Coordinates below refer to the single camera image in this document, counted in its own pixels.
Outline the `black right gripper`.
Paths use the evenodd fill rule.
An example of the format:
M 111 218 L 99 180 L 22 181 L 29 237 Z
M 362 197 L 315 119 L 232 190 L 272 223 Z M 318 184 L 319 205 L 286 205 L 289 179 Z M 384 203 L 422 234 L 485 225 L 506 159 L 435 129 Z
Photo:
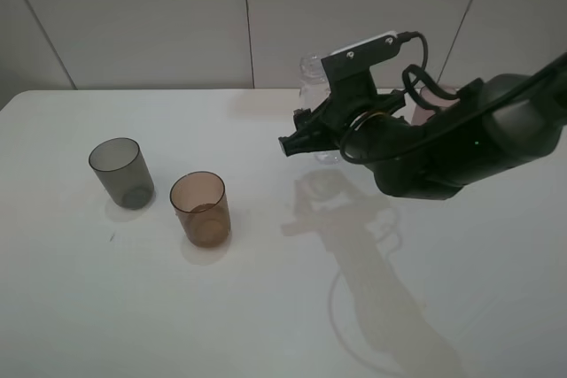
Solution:
M 314 110 L 295 110 L 293 123 L 299 129 L 278 142 L 286 157 L 335 150 L 351 164 L 376 170 L 425 138 L 422 127 L 393 115 L 405 105 L 402 94 L 381 94 L 370 101 L 328 97 Z

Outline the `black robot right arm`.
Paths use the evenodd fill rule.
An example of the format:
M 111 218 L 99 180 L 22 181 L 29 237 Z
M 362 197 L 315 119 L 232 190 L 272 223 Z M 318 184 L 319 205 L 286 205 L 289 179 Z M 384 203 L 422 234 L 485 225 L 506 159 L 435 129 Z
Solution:
M 287 156 L 338 150 L 368 168 L 390 197 L 446 200 L 476 181 L 552 153 L 566 124 L 566 59 L 531 76 L 501 74 L 447 94 L 446 109 L 414 125 L 398 115 L 399 92 L 380 96 L 367 66 L 324 60 L 330 95 L 297 110 Z

